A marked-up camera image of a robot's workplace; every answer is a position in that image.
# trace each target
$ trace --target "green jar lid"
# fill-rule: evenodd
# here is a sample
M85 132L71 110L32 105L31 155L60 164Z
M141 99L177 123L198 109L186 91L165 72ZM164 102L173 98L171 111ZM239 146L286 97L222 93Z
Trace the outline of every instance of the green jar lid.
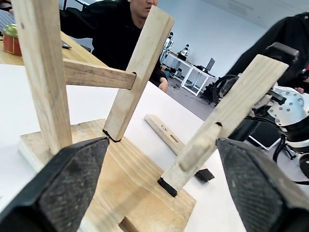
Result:
M18 38L17 35L17 25L16 24L7 24L4 28L3 28L3 34L4 35L8 35L8 36L12 36L15 38Z

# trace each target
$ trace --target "wood grain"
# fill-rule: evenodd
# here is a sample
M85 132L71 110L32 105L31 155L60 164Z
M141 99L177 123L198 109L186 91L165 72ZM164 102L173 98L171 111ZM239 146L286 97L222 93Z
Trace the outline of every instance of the wood grain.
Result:
M64 59L66 84L132 89L136 74L102 65Z
M71 127L73 142L103 136L104 120ZM53 157L40 132L22 135L19 149L35 171ZM125 219L139 232L182 232L196 201L184 190L171 197L157 184L162 170L127 138L111 144L95 196L81 223L84 232L123 232Z
M108 115L104 130L116 141L122 139L134 110L158 61L174 20L157 7L152 7L126 69L136 73L131 90L120 89Z
M61 32L60 35L61 39L72 47L70 49L62 48L63 58L107 67L102 61L85 50L65 33ZM22 57L4 52L3 41L0 41L0 64L24 65L24 61Z
M43 138L52 154L72 144L56 1L12 1Z
M184 143L167 127L161 119L156 115L146 115L144 117L148 125L157 133L157 135L166 143L167 146L175 153L176 156L180 155L184 149Z
M183 171L180 166L184 165L192 154L195 142L198 140L200 143L204 141L205 146L208 146L208 139L203 140L203 135L205 135L207 129L217 122L220 122L223 127L219 135L214 133L213 136L218 135L227 138L252 107L272 88L287 68L287 64L258 55L192 137L174 164L163 173L162 178L165 182L175 190L181 190L216 149L215 143L213 143L212 146L208 147L204 155L196 157L193 168Z

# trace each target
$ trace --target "black foam piece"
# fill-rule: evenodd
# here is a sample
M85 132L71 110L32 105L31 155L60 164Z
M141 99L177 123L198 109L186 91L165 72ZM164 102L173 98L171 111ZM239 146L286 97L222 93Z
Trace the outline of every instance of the black foam piece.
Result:
M158 179L158 184L163 187L172 197L177 196L177 191L169 185L163 178Z
M263 151L219 139L227 184L247 232L308 232L309 199Z
M62 149L0 214L0 231L77 231L108 145L108 138L99 138Z
M214 179L213 174L208 169L199 170L195 176L203 183L207 183L208 181Z

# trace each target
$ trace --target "monitor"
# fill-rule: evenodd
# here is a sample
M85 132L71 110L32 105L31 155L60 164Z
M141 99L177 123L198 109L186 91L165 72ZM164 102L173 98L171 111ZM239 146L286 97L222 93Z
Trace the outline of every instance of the monitor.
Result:
M212 67L213 67L213 65L215 64L215 62L216 62L216 61L215 61L213 58L210 59L208 65L207 65L207 67L206 67L206 71L207 71L207 72L210 72L210 70L212 69Z

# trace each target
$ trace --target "person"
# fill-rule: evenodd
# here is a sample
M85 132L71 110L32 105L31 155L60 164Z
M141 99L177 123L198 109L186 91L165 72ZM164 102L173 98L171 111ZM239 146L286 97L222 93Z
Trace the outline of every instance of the person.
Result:
M60 10L61 30L74 38L92 38L92 54L107 66L126 70L141 30L158 0L105 0L85 7ZM158 62L150 81L168 91L168 80Z

